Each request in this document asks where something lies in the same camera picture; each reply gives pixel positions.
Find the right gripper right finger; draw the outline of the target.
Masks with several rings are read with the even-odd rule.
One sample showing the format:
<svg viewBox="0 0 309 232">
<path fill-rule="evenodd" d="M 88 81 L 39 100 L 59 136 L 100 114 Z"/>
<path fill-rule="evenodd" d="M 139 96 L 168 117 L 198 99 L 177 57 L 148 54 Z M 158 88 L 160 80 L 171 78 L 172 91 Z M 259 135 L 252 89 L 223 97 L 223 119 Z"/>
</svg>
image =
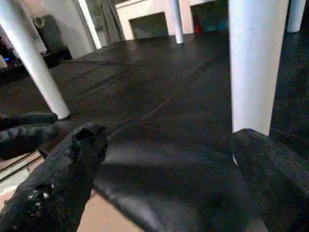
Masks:
<svg viewBox="0 0 309 232">
<path fill-rule="evenodd" d="M 309 140 L 252 129 L 231 135 L 232 154 L 268 231 L 309 230 Z"/>
</svg>

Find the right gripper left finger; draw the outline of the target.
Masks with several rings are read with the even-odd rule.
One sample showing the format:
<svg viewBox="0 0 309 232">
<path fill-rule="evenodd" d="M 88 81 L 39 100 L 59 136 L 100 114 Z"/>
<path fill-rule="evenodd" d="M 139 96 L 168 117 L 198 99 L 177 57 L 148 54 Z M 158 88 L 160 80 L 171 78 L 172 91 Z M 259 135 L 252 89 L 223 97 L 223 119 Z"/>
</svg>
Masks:
<svg viewBox="0 0 309 232">
<path fill-rule="evenodd" d="M 0 211 L 2 232 L 75 232 L 105 158 L 105 126 L 68 134 L 15 190 Z"/>
</svg>

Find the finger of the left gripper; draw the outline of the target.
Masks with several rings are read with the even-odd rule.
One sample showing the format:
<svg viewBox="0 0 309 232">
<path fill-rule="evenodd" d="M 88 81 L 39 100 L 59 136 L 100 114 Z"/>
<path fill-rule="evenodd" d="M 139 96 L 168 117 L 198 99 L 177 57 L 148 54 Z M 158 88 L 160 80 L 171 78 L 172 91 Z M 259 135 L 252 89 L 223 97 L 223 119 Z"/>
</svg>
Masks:
<svg viewBox="0 0 309 232">
<path fill-rule="evenodd" d="M 51 124 L 22 125 L 0 132 L 0 159 L 10 160 L 31 153 L 41 145 L 55 139 L 58 130 Z"/>
<path fill-rule="evenodd" d="M 21 116 L 10 116 L 0 119 L 0 130 L 35 124 L 53 124 L 58 121 L 58 116 L 55 113 L 47 112 L 32 112 Z"/>
</svg>

